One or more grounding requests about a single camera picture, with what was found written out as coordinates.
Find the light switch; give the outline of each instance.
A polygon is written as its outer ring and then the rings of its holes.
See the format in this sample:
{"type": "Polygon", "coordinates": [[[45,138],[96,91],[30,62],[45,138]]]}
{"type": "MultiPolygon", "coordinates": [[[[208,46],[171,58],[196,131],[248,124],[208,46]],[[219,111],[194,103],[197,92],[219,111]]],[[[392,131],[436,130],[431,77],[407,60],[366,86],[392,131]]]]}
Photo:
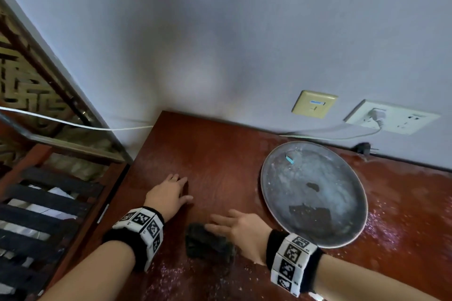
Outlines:
{"type": "Polygon", "coordinates": [[[296,115],[306,115],[308,117],[323,118],[334,105],[337,95],[302,91],[297,103],[292,109],[296,115]]]}

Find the metal tray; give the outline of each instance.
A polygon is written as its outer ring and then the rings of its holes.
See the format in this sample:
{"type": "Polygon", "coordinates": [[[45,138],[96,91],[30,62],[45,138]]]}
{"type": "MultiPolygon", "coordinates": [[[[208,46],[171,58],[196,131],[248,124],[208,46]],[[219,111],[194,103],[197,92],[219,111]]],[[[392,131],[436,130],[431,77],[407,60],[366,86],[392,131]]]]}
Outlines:
{"type": "Polygon", "coordinates": [[[295,141],[274,149],[263,163],[261,188],[277,222],[319,247],[347,245],[366,225],[363,185],[347,162],[322,145],[295,141]]]}

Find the light gray wall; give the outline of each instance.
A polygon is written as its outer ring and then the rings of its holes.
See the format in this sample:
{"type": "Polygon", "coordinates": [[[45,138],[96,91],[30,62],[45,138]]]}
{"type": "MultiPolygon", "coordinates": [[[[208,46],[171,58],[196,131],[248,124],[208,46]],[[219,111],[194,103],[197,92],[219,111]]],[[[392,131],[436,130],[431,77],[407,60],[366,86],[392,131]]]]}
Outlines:
{"type": "MultiPolygon", "coordinates": [[[[376,99],[442,114],[369,137],[378,153],[452,168],[452,0],[15,1],[111,127],[163,108],[348,137],[369,129],[343,118],[376,99]],[[339,96],[325,119],[291,113],[303,89],[339,96]]],[[[146,131],[117,136],[136,155],[146,131]]]]}

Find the left hand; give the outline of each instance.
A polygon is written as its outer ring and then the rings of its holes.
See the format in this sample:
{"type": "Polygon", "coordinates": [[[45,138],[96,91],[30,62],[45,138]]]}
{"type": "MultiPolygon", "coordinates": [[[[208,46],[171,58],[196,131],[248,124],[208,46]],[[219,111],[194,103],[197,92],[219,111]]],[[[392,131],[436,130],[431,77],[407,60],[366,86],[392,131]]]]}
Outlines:
{"type": "Polygon", "coordinates": [[[180,196],[187,180],[186,177],[179,179],[178,174],[169,174],[165,181],[147,192],[144,206],[159,211],[165,223],[168,222],[182,205],[193,202],[191,195],[180,196]]]}

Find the wooden table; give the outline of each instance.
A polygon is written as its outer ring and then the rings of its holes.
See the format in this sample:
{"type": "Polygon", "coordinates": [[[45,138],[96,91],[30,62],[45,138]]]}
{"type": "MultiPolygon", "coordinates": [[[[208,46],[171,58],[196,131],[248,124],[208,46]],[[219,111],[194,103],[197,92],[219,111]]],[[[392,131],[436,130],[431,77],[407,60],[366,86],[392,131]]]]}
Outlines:
{"type": "MultiPolygon", "coordinates": [[[[191,260],[184,229],[210,213],[236,208],[274,228],[259,186],[265,157],[289,139],[246,127],[163,112],[110,207],[81,253],[170,173],[189,178],[195,204],[165,226],[148,273],[133,273],[119,300],[294,300],[270,283],[266,267],[238,256],[229,268],[191,260]]],[[[333,256],[378,271],[441,300],[452,298],[452,176],[450,173],[331,148],[356,171],[369,202],[364,232],[333,256]]]]}

